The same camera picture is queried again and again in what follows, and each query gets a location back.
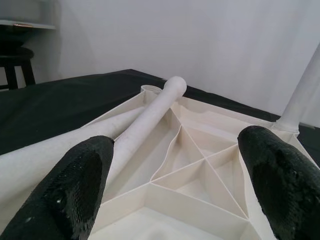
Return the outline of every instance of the black stool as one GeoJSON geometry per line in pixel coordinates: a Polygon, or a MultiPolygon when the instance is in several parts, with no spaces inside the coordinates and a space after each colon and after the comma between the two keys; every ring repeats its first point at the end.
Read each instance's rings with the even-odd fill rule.
{"type": "Polygon", "coordinates": [[[15,66],[21,66],[25,84],[27,86],[36,84],[32,71],[30,59],[34,52],[24,47],[16,49],[0,49],[0,67],[4,68],[7,85],[0,85],[0,89],[17,89],[17,77],[15,66]]]}

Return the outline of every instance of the white plastic structure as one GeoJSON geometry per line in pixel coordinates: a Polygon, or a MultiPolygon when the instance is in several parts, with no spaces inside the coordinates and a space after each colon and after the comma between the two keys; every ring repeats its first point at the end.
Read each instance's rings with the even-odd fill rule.
{"type": "Polygon", "coordinates": [[[115,141],[113,159],[106,179],[105,190],[108,189],[108,185],[112,183],[125,167],[172,104],[182,97],[186,90],[187,84],[183,78],[179,76],[170,78],[156,99],[150,103],[143,113],[115,141]]]}
{"type": "Polygon", "coordinates": [[[288,105],[285,107],[282,116],[273,127],[277,130],[298,134],[300,120],[319,85],[320,43],[295,88],[288,105]]]}
{"type": "Polygon", "coordinates": [[[0,156],[0,203],[43,179],[74,145],[97,135],[118,137],[144,110],[116,115],[95,124],[23,147],[0,156]]]}
{"type": "MultiPolygon", "coordinates": [[[[94,128],[107,120],[117,123],[111,119],[155,104],[162,94],[158,88],[142,90],[84,128],[94,128]]],[[[237,136],[245,127],[270,128],[272,124],[181,97],[140,146],[131,146],[138,149],[108,184],[89,240],[276,240],[257,201],[237,143],[237,136]]],[[[144,131],[144,125],[138,126],[144,131]]],[[[295,134],[273,131],[313,161],[295,134]]],[[[51,141],[51,145],[57,145],[56,141],[51,141]]],[[[32,161],[32,157],[38,158],[34,154],[26,162],[9,156],[0,159],[0,233],[39,182],[40,175],[50,170],[47,159],[32,161]],[[11,160],[23,165],[14,167],[11,160]],[[42,167],[39,176],[32,175],[37,174],[34,168],[42,167]]]]}

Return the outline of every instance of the white tube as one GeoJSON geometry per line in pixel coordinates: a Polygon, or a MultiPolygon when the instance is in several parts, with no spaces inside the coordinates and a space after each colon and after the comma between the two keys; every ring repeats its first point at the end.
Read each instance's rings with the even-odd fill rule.
{"type": "Polygon", "coordinates": [[[144,110],[134,110],[0,156],[0,203],[44,178],[74,145],[97,135],[115,139],[144,110]]]}
{"type": "Polygon", "coordinates": [[[299,123],[312,96],[320,85],[320,44],[315,50],[288,105],[279,120],[273,125],[277,130],[299,133],[299,123]]]}
{"type": "Polygon", "coordinates": [[[177,98],[182,97],[186,89],[187,84],[183,78],[178,76],[170,78],[159,95],[116,140],[112,164],[106,180],[106,189],[146,140],[171,105],[177,98]]]}

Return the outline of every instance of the white ribbed tray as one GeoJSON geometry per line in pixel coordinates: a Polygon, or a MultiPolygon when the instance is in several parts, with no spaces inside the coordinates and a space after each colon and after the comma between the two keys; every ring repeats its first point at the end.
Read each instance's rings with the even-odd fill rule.
{"type": "MultiPolygon", "coordinates": [[[[143,91],[88,125],[155,96],[143,91]]],[[[181,98],[108,186],[89,239],[275,240],[237,143],[245,127],[271,124],[181,98]]],[[[275,133],[310,158],[295,135],[275,133]]],[[[2,205],[0,232],[31,189],[2,205]]]]}

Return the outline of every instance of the black tablecloth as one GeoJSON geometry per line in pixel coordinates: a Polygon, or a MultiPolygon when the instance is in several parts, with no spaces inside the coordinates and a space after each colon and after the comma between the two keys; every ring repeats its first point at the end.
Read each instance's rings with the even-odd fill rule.
{"type": "MultiPolygon", "coordinates": [[[[132,69],[80,76],[0,92],[0,155],[77,129],[164,80],[132,69]]],[[[267,121],[279,116],[189,87],[185,97],[267,121]]],[[[320,164],[319,128],[300,126],[299,140],[320,164]]]]}

